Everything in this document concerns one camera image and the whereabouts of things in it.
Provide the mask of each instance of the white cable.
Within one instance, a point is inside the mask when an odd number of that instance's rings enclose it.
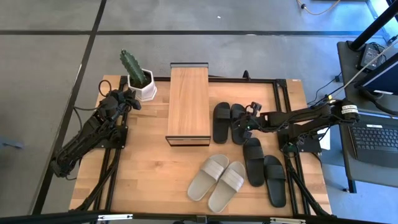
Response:
[[[311,12],[310,10],[307,9],[307,7],[305,6],[305,4],[303,4],[300,0],[297,0],[297,2],[300,4],[300,6],[303,6],[303,5],[304,5],[303,8],[304,8],[309,14],[314,15],[314,16],[319,16],[320,14],[323,14],[323,13],[329,11],[330,9],[333,9],[335,6],[337,6],[337,4],[338,4],[340,1],[341,1],[341,0],[337,0],[332,6],[330,6],[330,8],[328,8],[327,10],[325,10],[325,11],[323,11],[323,12],[313,13],[313,12]]]
[[[336,96],[341,93],[341,91],[343,91],[359,74],[361,74],[361,72],[367,68],[370,64],[372,64],[375,60],[377,60],[380,56],[384,55],[384,53],[390,49],[392,46],[394,46],[396,43],[398,43],[398,40],[393,42],[390,46],[388,46],[388,48],[384,49],[381,53],[379,53],[379,55],[377,55],[373,60],[371,60],[369,63],[367,63],[357,74],[354,75],[353,78],[351,78],[342,88],[340,91],[338,91],[335,95],[334,98],[336,98]]]

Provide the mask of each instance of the laptop keyboard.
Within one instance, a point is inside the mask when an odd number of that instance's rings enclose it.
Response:
[[[398,129],[349,128],[357,149],[398,152]]]

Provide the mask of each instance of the potted cactus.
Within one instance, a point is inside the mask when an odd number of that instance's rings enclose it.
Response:
[[[152,72],[142,69],[134,56],[127,50],[122,49],[120,60],[129,73],[127,78],[129,88],[136,91],[137,99],[139,101],[153,100],[157,89]]]

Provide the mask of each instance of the black slipper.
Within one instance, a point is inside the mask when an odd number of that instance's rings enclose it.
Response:
[[[264,184],[264,153],[258,138],[251,138],[243,145],[243,157],[246,163],[249,183],[253,187]]]
[[[229,103],[217,104],[213,111],[213,140],[223,144],[228,139],[228,129],[231,123],[231,111]]]
[[[235,144],[242,145],[246,141],[243,138],[244,130],[239,128],[239,115],[245,113],[245,109],[242,105],[233,104],[231,107],[231,134],[232,134],[232,141]]]
[[[282,164],[275,156],[264,158],[264,175],[266,177],[268,197],[274,207],[286,205],[285,172]]]

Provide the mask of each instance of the wooden box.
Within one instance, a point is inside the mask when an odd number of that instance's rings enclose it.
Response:
[[[171,146],[208,146],[207,67],[172,67],[166,140]]]

